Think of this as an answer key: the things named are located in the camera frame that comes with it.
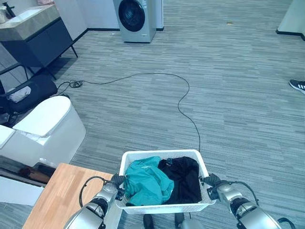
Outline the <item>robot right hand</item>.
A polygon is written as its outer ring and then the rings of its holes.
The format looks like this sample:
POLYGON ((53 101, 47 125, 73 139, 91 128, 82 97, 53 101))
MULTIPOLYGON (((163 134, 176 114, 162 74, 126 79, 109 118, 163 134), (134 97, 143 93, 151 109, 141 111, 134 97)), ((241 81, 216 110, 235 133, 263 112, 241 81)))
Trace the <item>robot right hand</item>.
POLYGON ((207 187, 214 188, 221 184, 221 179, 213 173, 207 177, 200 176, 199 181, 203 187, 207 185, 207 187))

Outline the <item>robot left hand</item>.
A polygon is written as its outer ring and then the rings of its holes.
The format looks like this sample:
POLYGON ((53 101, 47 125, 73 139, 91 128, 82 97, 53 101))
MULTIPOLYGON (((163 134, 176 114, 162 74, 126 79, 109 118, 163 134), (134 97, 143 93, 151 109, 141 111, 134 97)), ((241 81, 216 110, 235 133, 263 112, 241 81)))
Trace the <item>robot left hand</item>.
POLYGON ((120 186, 124 183, 126 177, 120 176, 119 174, 114 174, 110 180, 112 184, 116 186, 117 189, 120 188, 120 186))

